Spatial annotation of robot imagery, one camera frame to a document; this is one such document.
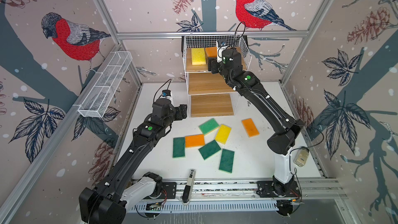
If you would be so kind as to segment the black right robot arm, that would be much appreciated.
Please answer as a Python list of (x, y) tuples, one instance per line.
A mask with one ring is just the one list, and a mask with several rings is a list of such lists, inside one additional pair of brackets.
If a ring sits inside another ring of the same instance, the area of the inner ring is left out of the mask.
[(294, 188), (291, 152), (304, 122), (286, 113), (254, 73), (243, 70), (241, 54), (236, 48), (225, 49), (216, 58), (209, 58), (208, 70), (220, 74), (229, 87), (251, 102), (270, 123), (274, 134), (267, 140), (267, 145), (275, 154), (272, 189), (277, 196), (287, 195)]

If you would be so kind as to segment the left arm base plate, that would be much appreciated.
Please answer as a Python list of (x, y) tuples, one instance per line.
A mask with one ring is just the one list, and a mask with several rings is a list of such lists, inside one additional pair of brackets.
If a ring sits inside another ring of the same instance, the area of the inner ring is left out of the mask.
[(177, 183), (163, 182), (156, 183), (154, 192), (149, 196), (150, 199), (175, 199), (176, 198)]

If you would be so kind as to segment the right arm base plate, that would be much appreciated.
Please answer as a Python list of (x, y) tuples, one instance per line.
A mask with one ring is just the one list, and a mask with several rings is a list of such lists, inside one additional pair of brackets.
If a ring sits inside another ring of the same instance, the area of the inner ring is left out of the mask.
[(256, 194), (261, 198), (300, 198), (302, 196), (295, 180), (282, 184), (279, 181), (258, 181)]

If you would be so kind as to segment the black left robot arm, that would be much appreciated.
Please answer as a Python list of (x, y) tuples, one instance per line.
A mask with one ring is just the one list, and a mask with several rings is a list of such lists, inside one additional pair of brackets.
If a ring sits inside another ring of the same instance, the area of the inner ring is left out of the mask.
[(93, 189), (85, 188), (79, 196), (80, 214), (87, 224), (120, 224), (127, 211), (146, 197), (161, 194), (162, 177), (148, 172), (132, 186), (132, 176), (158, 141), (165, 137), (174, 121), (187, 117), (187, 105), (172, 105), (167, 98), (157, 99), (152, 113), (133, 132), (133, 140), (110, 172)]

